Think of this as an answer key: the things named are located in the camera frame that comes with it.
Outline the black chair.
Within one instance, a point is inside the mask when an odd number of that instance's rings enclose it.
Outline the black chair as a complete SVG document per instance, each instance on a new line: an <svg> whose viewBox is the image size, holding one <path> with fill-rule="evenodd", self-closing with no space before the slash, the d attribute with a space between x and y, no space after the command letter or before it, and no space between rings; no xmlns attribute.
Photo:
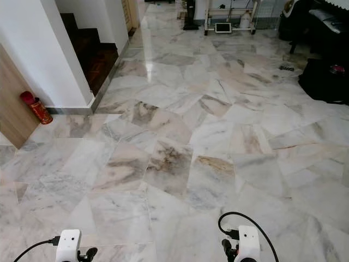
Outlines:
<svg viewBox="0 0 349 262"><path fill-rule="evenodd" d="M312 5L314 0L284 0L278 32L281 40L290 42L290 54L294 53L296 41L306 31L306 20Z"/></svg>

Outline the light wooden cabinet panel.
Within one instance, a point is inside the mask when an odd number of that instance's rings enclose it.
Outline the light wooden cabinet panel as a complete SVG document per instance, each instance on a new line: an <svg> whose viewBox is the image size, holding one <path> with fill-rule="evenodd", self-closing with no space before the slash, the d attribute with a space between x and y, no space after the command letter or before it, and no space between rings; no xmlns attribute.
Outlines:
<svg viewBox="0 0 349 262"><path fill-rule="evenodd" d="M0 47L0 81L0 130L20 149L40 122L20 98L29 87L3 46Z"/></svg>

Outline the black bag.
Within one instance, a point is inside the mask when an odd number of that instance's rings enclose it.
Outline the black bag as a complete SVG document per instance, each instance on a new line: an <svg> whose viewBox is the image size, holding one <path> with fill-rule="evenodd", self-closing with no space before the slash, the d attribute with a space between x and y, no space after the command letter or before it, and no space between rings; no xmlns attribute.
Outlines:
<svg viewBox="0 0 349 262"><path fill-rule="evenodd" d="M308 59L298 83L314 100L349 105L349 69L344 75L329 72L335 63L323 59Z"/></svg>

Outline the dark wooden staircase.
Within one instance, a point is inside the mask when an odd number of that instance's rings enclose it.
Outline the dark wooden staircase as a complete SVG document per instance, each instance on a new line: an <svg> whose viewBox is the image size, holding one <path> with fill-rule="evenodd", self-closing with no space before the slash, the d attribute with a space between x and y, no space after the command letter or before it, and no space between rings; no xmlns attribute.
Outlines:
<svg viewBox="0 0 349 262"><path fill-rule="evenodd" d="M79 28L72 13L60 14L92 94L97 95L119 57L114 43L103 43L97 28Z"/></svg>

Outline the small white framed tablet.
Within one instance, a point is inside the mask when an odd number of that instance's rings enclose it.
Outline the small white framed tablet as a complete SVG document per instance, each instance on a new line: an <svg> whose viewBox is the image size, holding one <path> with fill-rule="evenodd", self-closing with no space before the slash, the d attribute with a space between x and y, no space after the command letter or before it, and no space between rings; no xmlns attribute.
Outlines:
<svg viewBox="0 0 349 262"><path fill-rule="evenodd" d="M232 23L216 23L214 25L214 32L216 33L232 33Z"/></svg>

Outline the white bottle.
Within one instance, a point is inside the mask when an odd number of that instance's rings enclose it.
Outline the white bottle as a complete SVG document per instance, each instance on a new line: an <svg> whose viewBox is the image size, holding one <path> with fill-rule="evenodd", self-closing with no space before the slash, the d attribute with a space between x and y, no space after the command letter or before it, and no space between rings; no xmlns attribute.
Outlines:
<svg viewBox="0 0 349 262"><path fill-rule="evenodd" d="M248 29L251 28L251 13L247 10L243 15L241 15L238 28Z"/></svg>

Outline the white metal rack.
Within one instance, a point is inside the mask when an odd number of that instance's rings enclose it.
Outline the white metal rack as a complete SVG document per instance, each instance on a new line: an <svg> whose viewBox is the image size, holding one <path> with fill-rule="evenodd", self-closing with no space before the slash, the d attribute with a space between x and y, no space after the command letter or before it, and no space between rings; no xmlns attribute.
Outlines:
<svg viewBox="0 0 349 262"><path fill-rule="evenodd" d="M250 32L254 34L255 15L259 0L207 0L207 6L204 11L204 35L209 35L214 32L216 23L232 23L234 32ZM247 10L251 13L251 28L238 28L239 20Z"/></svg>

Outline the brown wooden door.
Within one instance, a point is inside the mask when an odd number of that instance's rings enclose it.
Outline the brown wooden door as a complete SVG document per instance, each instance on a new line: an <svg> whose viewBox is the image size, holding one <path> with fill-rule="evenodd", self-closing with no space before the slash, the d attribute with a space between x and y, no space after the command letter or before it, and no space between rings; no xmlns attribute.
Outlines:
<svg viewBox="0 0 349 262"><path fill-rule="evenodd" d="M132 37L140 26L138 2L137 0L121 0L121 3L124 9L125 26L127 27L129 37Z"/></svg>

